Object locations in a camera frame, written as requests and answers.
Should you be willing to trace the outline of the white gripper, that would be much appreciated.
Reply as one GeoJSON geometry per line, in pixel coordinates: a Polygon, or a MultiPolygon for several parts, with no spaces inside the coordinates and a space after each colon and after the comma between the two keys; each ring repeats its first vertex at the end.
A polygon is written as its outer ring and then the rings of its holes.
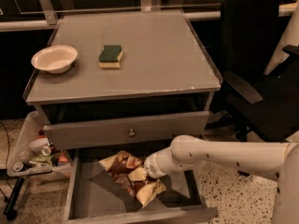
{"type": "Polygon", "coordinates": [[[144,168],[139,166],[128,174],[128,178],[134,181],[144,181],[149,175],[159,178],[175,172],[180,167],[180,161],[176,159],[169,147],[150,154],[144,161],[144,168]]]}

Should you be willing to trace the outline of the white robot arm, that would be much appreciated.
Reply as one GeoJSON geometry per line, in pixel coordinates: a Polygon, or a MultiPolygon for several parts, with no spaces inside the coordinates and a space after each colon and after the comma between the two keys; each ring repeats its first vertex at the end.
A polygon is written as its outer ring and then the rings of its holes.
{"type": "Polygon", "coordinates": [[[272,224],[298,224],[298,143],[206,141],[179,135],[169,147],[146,158],[144,172],[158,178],[174,172],[190,171],[202,161],[276,181],[278,185],[272,224]]]}

